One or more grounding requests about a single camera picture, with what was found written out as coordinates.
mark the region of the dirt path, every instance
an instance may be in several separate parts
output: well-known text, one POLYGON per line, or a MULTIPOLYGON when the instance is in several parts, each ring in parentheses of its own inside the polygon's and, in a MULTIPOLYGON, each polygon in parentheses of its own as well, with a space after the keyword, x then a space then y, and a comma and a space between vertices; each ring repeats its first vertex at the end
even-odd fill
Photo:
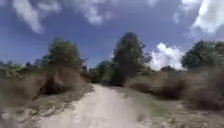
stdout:
POLYGON ((98 85, 94 89, 80 101, 73 102, 74 109, 42 118, 39 127, 150 128, 147 112, 125 94, 98 85))

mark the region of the dirt road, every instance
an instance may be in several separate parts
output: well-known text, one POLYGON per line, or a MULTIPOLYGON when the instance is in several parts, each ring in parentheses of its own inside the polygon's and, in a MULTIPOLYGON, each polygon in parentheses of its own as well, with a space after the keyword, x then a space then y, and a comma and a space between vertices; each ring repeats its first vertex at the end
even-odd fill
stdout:
POLYGON ((40 128, 150 128, 147 112, 123 93, 94 85, 73 109, 42 118, 40 128))

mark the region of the shrub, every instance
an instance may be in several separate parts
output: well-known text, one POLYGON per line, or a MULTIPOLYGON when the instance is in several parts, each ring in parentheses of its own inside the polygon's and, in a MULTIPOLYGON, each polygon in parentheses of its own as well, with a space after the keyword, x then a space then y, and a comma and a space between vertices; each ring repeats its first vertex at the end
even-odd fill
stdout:
POLYGON ((141 92, 150 92, 166 99, 179 99, 184 91, 185 84, 181 73, 157 72, 146 77, 139 76, 126 82, 125 87, 141 92))
POLYGON ((204 69, 187 80, 188 88, 184 99, 190 107, 202 109, 224 108, 224 70, 204 69))
POLYGON ((51 67, 40 74, 28 75, 24 85, 29 97, 79 91, 85 84, 77 71, 65 67, 51 67))
POLYGON ((166 99, 179 99, 185 88, 180 72, 159 72, 152 81, 151 92, 166 99))
POLYGON ((135 78, 129 79, 125 82, 124 87, 137 90, 143 93, 149 93, 150 91, 149 77, 147 76, 137 76, 135 78))

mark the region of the white cloud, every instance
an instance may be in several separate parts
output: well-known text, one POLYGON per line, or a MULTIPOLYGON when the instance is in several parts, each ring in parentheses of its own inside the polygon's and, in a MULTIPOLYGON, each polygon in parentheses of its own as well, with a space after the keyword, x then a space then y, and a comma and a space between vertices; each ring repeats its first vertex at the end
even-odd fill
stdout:
POLYGON ((73 0, 75 10, 94 25, 100 25, 112 17, 112 13, 106 6, 112 5, 114 0, 73 0))
POLYGON ((146 0, 146 1, 148 2, 150 7, 154 7, 158 2, 158 0, 146 0))
POLYGON ((38 3, 39 9, 45 12, 60 12, 62 10, 61 5, 56 2, 52 1, 51 3, 38 3))
POLYGON ((203 0, 193 28, 213 34, 224 25, 224 0, 203 0))
POLYGON ((174 13, 174 15, 173 15, 173 20, 174 20, 174 22, 177 23, 177 24, 180 22, 180 18, 179 18, 179 17, 180 17, 180 13, 177 13, 177 12, 174 13))
POLYGON ((0 7, 4 6, 6 4, 6 0, 0 0, 0 7))
POLYGON ((160 43, 157 46, 157 51, 151 53, 152 60, 149 65, 154 70, 160 70, 165 66, 183 69, 181 65, 183 55, 184 53, 177 47, 167 47, 164 43, 160 43))
POLYGON ((181 0, 180 8, 187 13, 199 7, 201 2, 202 0, 181 0))
POLYGON ((17 16, 27 22, 34 32, 43 31, 38 11, 33 8, 29 0, 13 0, 13 8, 17 16))
POLYGON ((35 33, 43 32, 41 20, 46 18, 47 14, 62 10, 61 5, 56 1, 40 2, 33 6, 30 0, 13 0, 12 6, 17 16, 24 20, 35 33))

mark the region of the green foliage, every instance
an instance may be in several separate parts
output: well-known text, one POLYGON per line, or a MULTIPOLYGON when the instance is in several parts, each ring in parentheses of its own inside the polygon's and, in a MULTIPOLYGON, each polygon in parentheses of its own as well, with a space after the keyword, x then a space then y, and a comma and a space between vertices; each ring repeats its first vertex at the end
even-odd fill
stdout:
POLYGON ((104 60, 100 62, 95 68, 90 69, 89 73, 91 76, 91 81, 93 83, 100 83, 102 78, 105 77, 107 72, 110 70, 112 63, 110 61, 104 60))
POLYGON ((40 62, 41 65, 63 65, 80 69, 82 60, 75 44, 59 38, 54 39, 48 49, 48 54, 40 62))
POLYGON ((182 65, 188 69, 220 66, 223 63, 223 49, 223 42, 200 41, 183 57, 182 65))
POLYGON ((21 65, 14 64, 12 61, 6 63, 0 62, 0 79, 13 79, 18 78, 18 70, 21 69, 21 65))
POLYGON ((128 77, 141 72, 150 57, 143 53, 145 45, 135 33, 126 33, 117 43, 113 57, 113 75, 111 84, 122 85, 128 77))

